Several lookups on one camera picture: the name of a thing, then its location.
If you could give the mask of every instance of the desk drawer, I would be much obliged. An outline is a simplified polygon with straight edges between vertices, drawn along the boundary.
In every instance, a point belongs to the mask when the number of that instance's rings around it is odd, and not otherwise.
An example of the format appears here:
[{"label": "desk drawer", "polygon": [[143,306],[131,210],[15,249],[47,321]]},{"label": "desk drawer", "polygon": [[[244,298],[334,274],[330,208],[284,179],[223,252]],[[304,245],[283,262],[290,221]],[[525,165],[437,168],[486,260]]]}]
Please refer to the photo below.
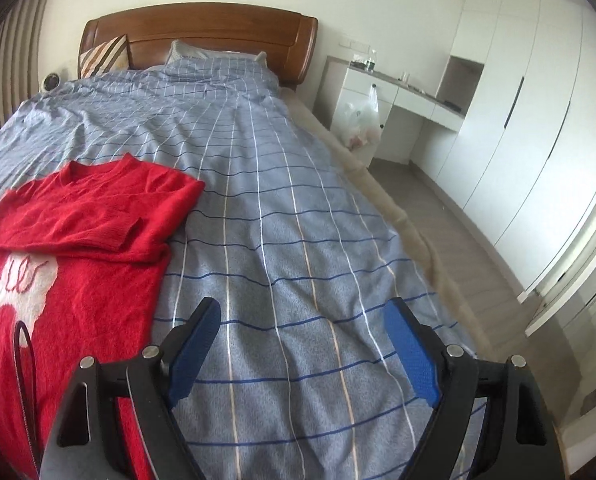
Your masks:
[{"label": "desk drawer", "polygon": [[394,104],[399,108],[409,110],[416,115],[431,119],[435,103],[425,99],[420,94],[400,88]]},{"label": "desk drawer", "polygon": [[[363,106],[368,101],[366,95],[358,94],[352,90],[343,89],[340,92],[340,97],[335,107],[333,119],[331,120],[331,131],[334,133],[340,132],[347,124],[345,120],[345,112],[347,105],[352,105],[357,108]],[[391,111],[391,103],[378,100],[378,115],[380,117],[380,124],[386,124],[389,112]]]},{"label": "desk drawer", "polygon": [[382,79],[378,79],[369,73],[358,72],[357,70],[348,68],[343,88],[353,90],[360,94],[369,95],[371,85],[373,84],[376,85],[376,88],[378,89],[378,99],[392,104],[398,93],[398,87],[394,84],[387,83]]},{"label": "desk drawer", "polygon": [[449,128],[454,132],[459,132],[464,119],[452,111],[447,110],[447,108],[435,105],[433,114],[431,114],[431,121],[441,124],[445,128]]}]

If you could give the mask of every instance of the curtain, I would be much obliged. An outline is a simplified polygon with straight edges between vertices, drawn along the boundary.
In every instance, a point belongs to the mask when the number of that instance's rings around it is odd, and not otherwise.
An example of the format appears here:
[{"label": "curtain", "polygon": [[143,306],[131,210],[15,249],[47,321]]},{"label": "curtain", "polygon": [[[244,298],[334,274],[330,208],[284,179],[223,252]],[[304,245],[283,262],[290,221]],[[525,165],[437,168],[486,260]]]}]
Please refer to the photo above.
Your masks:
[{"label": "curtain", "polygon": [[0,24],[0,128],[38,92],[38,40],[47,0],[18,0]]}]

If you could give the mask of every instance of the pillow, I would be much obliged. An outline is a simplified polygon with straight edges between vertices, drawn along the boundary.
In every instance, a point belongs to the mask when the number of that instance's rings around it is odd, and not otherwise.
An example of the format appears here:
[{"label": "pillow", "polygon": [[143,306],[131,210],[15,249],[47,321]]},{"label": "pillow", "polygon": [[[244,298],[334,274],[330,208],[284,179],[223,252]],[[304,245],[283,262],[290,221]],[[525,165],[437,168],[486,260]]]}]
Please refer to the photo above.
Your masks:
[{"label": "pillow", "polygon": [[128,42],[126,36],[118,36],[80,54],[78,71],[80,77],[102,75],[107,72],[129,70]]},{"label": "pillow", "polygon": [[265,51],[259,54],[246,54],[244,52],[233,52],[220,50],[207,50],[205,48],[198,48],[184,41],[174,40],[171,42],[169,55],[167,56],[166,64],[183,59],[185,57],[195,57],[196,59],[211,59],[212,57],[231,57],[232,59],[252,59],[262,66],[267,66],[267,53]]}]

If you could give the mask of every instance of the striped pillow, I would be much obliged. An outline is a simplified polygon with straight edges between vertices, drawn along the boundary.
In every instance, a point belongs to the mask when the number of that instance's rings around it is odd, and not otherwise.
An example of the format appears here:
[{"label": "striped pillow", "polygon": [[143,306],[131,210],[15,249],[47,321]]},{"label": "striped pillow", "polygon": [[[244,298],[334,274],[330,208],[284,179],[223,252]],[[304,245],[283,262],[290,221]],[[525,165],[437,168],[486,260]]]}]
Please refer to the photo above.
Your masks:
[{"label": "striped pillow", "polygon": [[129,70],[129,56],[127,53],[127,37],[118,36],[107,43],[80,54],[78,71],[80,77],[103,75],[106,72]]}]

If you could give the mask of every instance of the beige blanket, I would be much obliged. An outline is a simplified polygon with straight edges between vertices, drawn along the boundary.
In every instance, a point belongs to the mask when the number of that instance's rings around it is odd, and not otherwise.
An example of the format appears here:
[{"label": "beige blanket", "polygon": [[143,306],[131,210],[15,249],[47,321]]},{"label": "beige blanket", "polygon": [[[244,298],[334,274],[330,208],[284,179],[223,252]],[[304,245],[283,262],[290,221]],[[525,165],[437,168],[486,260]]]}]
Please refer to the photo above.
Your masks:
[{"label": "beige blanket", "polygon": [[344,169],[350,182],[374,205],[380,214],[396,229],[403,249],[424,270],[428,282],[440,296],[452,316],[464,326],[473,338],[479,357],[495,360],[495,352],[484,335],[480,323],[466,304],[458,285],[444,270],[438,254],[399,208],[382,186],[371,176],[364,165],[356,160],[338,140],[318,122],[309,109],[287,88],[281,97],[289,108],[291,118],[300,127],[318,137],[329,148],[337,163]]}]

